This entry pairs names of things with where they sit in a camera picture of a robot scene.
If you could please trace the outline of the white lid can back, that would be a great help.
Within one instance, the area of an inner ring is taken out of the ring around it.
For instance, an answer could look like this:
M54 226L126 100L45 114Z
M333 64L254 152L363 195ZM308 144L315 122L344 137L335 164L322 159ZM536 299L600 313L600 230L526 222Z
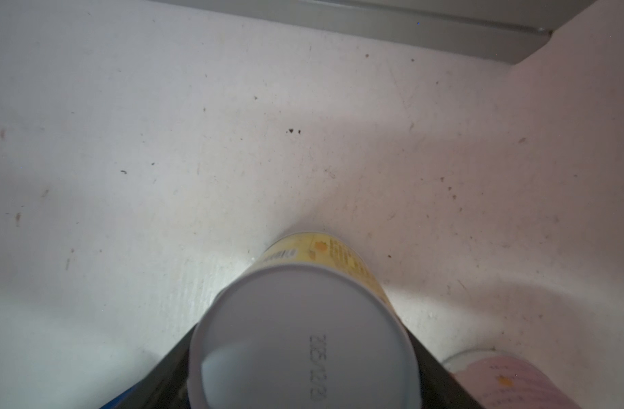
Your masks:
M226 286L189 348L194 408L419 408L417 360L382 286L342 240L277 240Z

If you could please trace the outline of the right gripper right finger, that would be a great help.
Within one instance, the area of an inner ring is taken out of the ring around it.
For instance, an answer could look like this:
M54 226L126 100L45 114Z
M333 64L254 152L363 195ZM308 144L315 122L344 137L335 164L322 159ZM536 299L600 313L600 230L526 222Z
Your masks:
M419 368L421 407L423 409L483 409L405 327Z

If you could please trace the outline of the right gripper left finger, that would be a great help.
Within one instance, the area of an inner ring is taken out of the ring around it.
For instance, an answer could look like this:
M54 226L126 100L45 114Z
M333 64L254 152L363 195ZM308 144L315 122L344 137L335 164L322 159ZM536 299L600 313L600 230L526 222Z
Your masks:
M191 408L187 381L192 327L116 408Z

